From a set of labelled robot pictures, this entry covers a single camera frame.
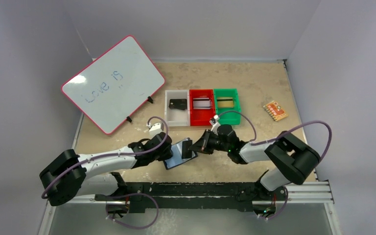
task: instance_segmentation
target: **tabletop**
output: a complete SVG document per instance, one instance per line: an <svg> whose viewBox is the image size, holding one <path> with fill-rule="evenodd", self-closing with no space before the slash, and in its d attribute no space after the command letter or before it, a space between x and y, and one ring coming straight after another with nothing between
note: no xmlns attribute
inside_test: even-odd
<svg viewBox="0 0 376 235"><path fill-rule="evenodd" d="M155 63L165 77L164 86L132 114L132 123L125 122L113 134L104 134L91 120L83 118L77 137L76 153L92 154L122 148L131 142L149 138L146 122L151 116L164 118L165 90L236 88L242 113L257 130L258 141L273 138L281 131L301 124L283 63ZM273 119L263 105L275 100L289 116ZM197 141L208 127L171 127L169 136L176 143L186 137ZM250 124L242 119L234 126L237 136L244 141L253 138ZM305 141L303 129L293 133ZM199 156L178 167L166 170L164 163L155 161L148 166L118 170L127 182L254 182L271 161L235 164L224 152ZM315 181L314 174L306 181Z"/></svg>

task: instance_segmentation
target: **black bracket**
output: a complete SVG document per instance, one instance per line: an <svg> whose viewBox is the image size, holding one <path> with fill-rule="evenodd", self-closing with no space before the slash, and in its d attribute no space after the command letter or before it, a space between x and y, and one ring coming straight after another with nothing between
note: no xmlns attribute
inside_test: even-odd
<svg viewBox="0 0 376 235"><path fill-rule="evenodd" d="M148 102L151 103L151 104L153 104L153 99L152 99L152 97L148 96Z"/></svg>

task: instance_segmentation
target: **whiteboard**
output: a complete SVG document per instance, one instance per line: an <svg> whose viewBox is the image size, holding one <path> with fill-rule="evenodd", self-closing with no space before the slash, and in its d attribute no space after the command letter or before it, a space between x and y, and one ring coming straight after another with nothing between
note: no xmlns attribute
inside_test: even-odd
<svg viewBox="0 0 376 235"><path fill-rule="evenodd" d="M164 83L135 38L127 36L61 91L104 133L111 134Z"/></svg>

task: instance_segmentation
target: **wooden table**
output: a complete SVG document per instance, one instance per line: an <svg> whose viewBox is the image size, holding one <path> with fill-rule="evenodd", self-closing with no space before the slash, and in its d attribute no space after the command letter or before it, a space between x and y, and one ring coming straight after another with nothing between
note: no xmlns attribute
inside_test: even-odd
<svg viewBox="0 0 376 235"><path fill-rule="evenodd" d="M132 123L125 122L110 136L84 117L76 153L110 151L149 138L146 122L151 116L164 117L165 90L236 88L242 112L255 125L259 141L275 137L301 123L282 63L156 63L156 66L165 77L165 85L153 95L154 104L142 105L131 116ZM278 101L289 117L273 121L262 108L272 100ZM197 141L205 129L171 127L169 135L173 143L186 137ZM241 140L253 138L253 130L244 119L234 129ZM302 129L294 134L304 140ZM128 182L253 182L266 169L273 167L270 161L235 164L226 153L215 151L213 155L200 154L171 170L166 170L163 162L155 161L145 167L118 172ZM314 174L307 181L315 181Z"/></svg>

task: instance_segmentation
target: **wall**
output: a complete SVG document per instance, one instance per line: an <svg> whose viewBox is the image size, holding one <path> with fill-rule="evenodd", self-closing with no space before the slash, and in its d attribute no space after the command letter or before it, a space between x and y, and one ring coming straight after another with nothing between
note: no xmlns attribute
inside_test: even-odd
<svg viewBox="0 0 376 235"><path fill-rule="evenodd" d="M0 0L0 234L37 234L40 170L71 147L60 87L91 61L59 0Z"/></svg>
<svg viewBox="0 0 376 235"><path fill-rule="evenodd" d="M330 179L344 234L376 234L376 1L321 1L287 66L302 121L333 129L317 170ZM316 149L320 130L305 129Z"/></svg>
<svg viewBox="0 0 376 235"><path fill-rule="evenodd" d="M320 0L64 0L93 58L132 34L153 59L285 59Z"/></svg>

